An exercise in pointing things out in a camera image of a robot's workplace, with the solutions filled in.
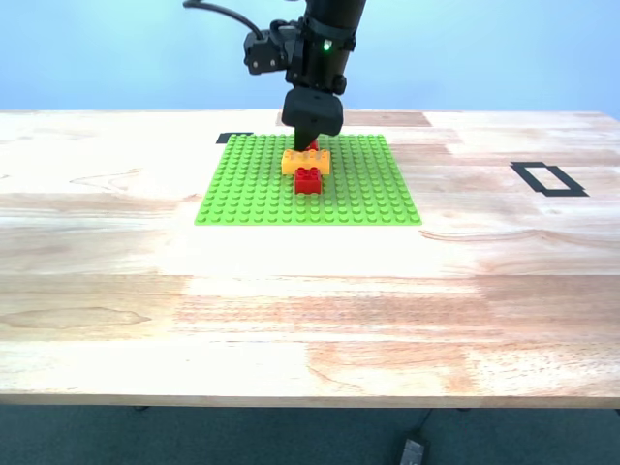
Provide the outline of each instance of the wood grain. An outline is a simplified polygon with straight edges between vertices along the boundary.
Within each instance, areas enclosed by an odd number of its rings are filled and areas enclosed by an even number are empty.
[[[350,110],[421,227],[194,227],[278,115],[0,113],[0,402],[620,408],[620,123]]]

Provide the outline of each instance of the black cable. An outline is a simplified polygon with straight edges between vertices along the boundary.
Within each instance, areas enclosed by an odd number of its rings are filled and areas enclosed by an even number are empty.
[[[271,31],[271,35],[277,39],[277,41],[282,44],[284,40],[282,39],[282,33],[280,32],[280,28],[282,26],[288,26],[290,23],[285,21],[284,19],[274,19],[269,24],[269,30]]]
[[[433,413],[433,410],[435,410],[435,409],[428,409],[428,412],[426,412],[426,416],[419,423],[418,428],[416,428],[416,431],[420,431],[424,427],[424,425],[426,424],[426,421],[430,417],[430,414]]]
[[[264,39],[264,35],[261,32],[261,29],[259,29],[256,24],[254,24],[251,20],[249,20],[244,15],[240,15],[239,13],[234,12],[233,10],[229,10],[228,8],[220,7],[219,5],[213,5],[212,3],[203,3],[200,0],[187,0],[186,2],[183,2],[183,7],[198,8],[198,9],[208,10],[210,12],[215,12],[215,13],[220,13],[222,15],[226,15],[228,17],[231,17],[232,19],[236,19],[237,21],[245,24],[250,29],[252,29],[252,32],[256,34],[256,38],[259,41]]]

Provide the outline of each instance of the light blue backdrop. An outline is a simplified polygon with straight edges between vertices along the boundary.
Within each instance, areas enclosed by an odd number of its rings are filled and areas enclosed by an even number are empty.
[[[219,0],[261,27],[303,2]],[[577,109],[620,118],[620,0],[367,0],[349,108]],[[2,109],[277,108],[247,30],[181,0],[0,2]]]

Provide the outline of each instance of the yellow lego brick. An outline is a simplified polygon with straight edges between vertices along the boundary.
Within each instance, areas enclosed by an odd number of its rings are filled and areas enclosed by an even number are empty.
[[[329,150],[285,150],[282,155],[282,174],[295,174],[298,168],[318,168],[321,174],[329,174],[330,156]]]

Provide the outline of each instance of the green lego baseplate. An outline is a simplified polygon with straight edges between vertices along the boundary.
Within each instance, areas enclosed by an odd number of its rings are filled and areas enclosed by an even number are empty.
[[[319,136],[331,152],[320,194],[295,194],[282,174],[294,136],[231,136],[196,218],[196,225],[421,224],[383,136]]]

